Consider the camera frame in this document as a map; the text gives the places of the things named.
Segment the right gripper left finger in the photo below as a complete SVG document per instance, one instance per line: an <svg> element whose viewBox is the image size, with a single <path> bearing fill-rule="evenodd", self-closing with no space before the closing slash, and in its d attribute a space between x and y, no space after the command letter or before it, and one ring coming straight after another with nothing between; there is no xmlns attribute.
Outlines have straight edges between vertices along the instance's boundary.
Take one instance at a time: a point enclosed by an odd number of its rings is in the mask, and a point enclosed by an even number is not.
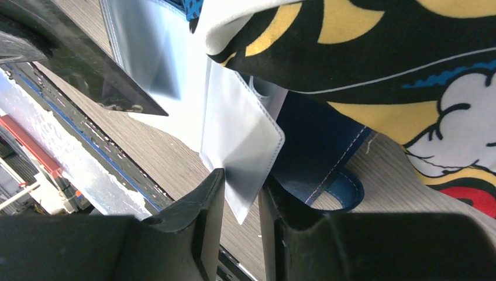
<svg viewBox="0 0 496 281"><path fill-rule="evenodd" d="M1 218L2 280L215 280L225 171L144 220L124 215Z"/></svg>

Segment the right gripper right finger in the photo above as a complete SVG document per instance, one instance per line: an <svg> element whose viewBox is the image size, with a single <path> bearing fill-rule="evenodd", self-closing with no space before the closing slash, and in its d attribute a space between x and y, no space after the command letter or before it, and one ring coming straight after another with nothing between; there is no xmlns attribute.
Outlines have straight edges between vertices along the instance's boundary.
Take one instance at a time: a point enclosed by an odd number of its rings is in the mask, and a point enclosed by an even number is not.
<svg viewBox="0 0 496 281"><path fill-rule="evenodd" d="M495 246L463 214L317 210L273 177L259 209L268 280L495 279Z"/></svg>

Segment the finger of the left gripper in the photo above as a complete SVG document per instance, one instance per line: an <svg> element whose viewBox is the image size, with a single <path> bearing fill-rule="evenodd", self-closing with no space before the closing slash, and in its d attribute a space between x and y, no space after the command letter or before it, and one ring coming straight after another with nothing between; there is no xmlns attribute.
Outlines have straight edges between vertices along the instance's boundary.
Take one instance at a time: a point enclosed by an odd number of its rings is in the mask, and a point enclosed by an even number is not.
<svg viewBox="0 0 496 281"><path fill-rule="evenodd" d="M30 32L1 31L1 64L48 60L53 56L46 42Z"/></svg>

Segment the navy blue card holder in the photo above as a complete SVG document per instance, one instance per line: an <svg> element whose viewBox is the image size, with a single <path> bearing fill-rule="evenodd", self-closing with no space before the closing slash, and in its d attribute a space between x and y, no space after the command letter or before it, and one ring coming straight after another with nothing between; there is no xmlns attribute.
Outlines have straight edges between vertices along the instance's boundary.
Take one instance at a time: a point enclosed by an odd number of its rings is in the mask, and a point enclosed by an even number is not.
<svg viewBox="0 0 496 281"><path fill-rule="evenodd" d="M274 173L311 205L323 192L350 211L364 197L345 169L369 129L331 108L213 62L190 30L185 1L102 1L116 62L164 109L131 113L226 172L225 197L242 223Z"/></svg>

